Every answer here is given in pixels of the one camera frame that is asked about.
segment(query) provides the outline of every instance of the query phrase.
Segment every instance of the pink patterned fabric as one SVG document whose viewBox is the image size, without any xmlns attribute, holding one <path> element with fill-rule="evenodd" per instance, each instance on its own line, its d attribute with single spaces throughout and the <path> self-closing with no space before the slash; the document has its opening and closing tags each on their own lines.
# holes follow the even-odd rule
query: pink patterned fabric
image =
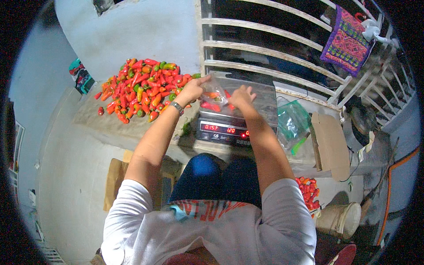
<svg viewBox="0 0 424 265">
<path fill-rule="evenodd" d="M 361 23 L 342 7 L 336 6 L 336 10 L 336 24 L 320 59 L 356 76 L 368 58 L 371 46 L 362 36 L 365 28 Z"/>
</svg>

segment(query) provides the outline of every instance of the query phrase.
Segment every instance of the wristwatch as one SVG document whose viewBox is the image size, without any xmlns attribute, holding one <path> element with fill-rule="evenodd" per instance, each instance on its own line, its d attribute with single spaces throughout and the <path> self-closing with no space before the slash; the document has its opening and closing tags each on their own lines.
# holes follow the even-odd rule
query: wristwatch
<svg viewBox="0 0 424 265">
<path fill-rule="evenodd" d="M 175 101 L 172 101 L 171 103 L 169 103 L 170 106 L 174 106 L 176 107 L 176 109 L 178 110 L 178 112 L 180 113 L 180 116 L 184 113 L 184 109 L 183 107 L 181 107 L 180 104 L 176 103 Z"/>
</svg>

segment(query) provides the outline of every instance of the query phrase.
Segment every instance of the clear plastic bag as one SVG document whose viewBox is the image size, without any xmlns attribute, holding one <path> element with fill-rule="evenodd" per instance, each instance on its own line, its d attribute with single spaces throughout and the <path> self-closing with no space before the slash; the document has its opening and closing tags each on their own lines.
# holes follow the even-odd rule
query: clear plastic bag
<svg viewBox="0 0 424 265">
<path fill-rule="evenodd" d="M 220 112 L 222 107 L 228 103 L 228 100 L 215 74 L 211 73 L 210 75 L 211 79 L 202 84 L 202 87 L 205 88 L 205 92 L 200 96 L 201 107 L 209 109 L 209 107 L 212 106 L 212 110 Z"/>
<path fill-rule="evenodd" d="M 289 102 L 279 97 L 277 106 L 278 140 L 284 149 L 290 150 L 308 134 L 311 117 L 297 100 Z"/>
</svg>

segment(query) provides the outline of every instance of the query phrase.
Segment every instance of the plastic bucket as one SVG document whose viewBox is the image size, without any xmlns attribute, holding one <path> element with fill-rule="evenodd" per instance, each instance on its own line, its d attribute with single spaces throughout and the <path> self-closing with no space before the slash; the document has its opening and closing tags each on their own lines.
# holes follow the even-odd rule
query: plastic bucket
<svg viewBox="0 0 424 265">
<path fill-rule="evenodd" d="M 361 205 L 351 202 L 348 205 L 331 205 L 321 210 L 316 228 L 326 234 L 349 239 L 359 226 Z"/>
</svg>

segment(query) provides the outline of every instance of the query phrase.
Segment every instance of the digital scale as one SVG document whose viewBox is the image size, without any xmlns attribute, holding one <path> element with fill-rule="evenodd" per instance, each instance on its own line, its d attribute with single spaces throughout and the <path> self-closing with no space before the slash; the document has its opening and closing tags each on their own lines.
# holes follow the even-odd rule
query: digital scale
<svg viewBox="0 0 424 265">
<path fill-rule="evenodd" d="M 269 126 L 277 132 L 277 99 L 275 87 L 250 81 L 237 80 L 226 77 L 216 77 L 223 89 L 231 95 L 242 85 L 251 86 L 252 93 L 257 96 L 253 101 L 255 109 L 264 117 Z M 249 131 L 240 110 L 231 110 L 224 106 L 221 112 L 200 108 L 196 130 L 199 140 L 216 142 L 228 145 L 250 147 Z"/>
</svg>

